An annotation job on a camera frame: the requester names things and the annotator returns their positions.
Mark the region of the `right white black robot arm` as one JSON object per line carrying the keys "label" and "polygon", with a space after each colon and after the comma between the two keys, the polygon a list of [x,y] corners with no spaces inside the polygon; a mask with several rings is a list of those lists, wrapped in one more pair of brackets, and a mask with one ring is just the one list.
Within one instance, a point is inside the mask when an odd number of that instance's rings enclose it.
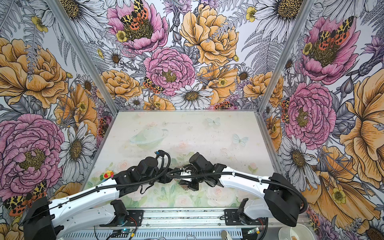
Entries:
{"label": "right white black robot arm", "polygon": [[244,224],[258,218],[274,218],[295,227],[299,215],[308,208],[306,198],[283,175],[246,174],[224,164],[212,164],[200,153],[195,153],[188,165],[167,172],[166,176],[179,180],[193,191],[206,183],[210,187],[231,188],[256,196],[256,200],[244,198],[238,208],[239,219]]}

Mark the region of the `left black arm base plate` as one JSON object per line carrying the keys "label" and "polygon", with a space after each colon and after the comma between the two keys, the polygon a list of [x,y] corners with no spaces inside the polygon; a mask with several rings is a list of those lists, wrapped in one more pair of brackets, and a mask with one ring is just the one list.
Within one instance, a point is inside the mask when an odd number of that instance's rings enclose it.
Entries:
{"label": "left black arm base plate", "polygon": [[114,214],[110,223],[100,225],[100,227],[140,227],[143,215],[143,210],[128,210],[126,213]]}

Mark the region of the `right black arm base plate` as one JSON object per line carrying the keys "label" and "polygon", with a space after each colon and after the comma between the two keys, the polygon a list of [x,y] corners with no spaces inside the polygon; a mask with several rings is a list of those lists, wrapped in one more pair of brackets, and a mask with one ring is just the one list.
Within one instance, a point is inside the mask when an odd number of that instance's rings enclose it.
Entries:
{"label": "right black arm base plate", "polygon": [[267,223],[267,218],[251,219],[238,209],[225,209],[220,220],[225,221],[226,226],[261,226]]}

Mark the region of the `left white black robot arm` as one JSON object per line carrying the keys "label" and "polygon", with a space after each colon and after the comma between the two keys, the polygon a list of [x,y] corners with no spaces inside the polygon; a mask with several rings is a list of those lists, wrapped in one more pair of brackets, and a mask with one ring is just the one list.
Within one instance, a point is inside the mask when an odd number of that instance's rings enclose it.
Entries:
{"label": "left white black robot arm", "polygon": [[147,157],[137,166],[114,174],[113,177],[88,190],[67,197],[49,200],[37,199],[30,207],[21,225],[26,240],[39,237],[55,240],[64,232],[64,222],[70,218],[108,201],[151,187],[155,182],[165,182],[171,165],[171,156],[163,151],[155,152],[155,157]]}

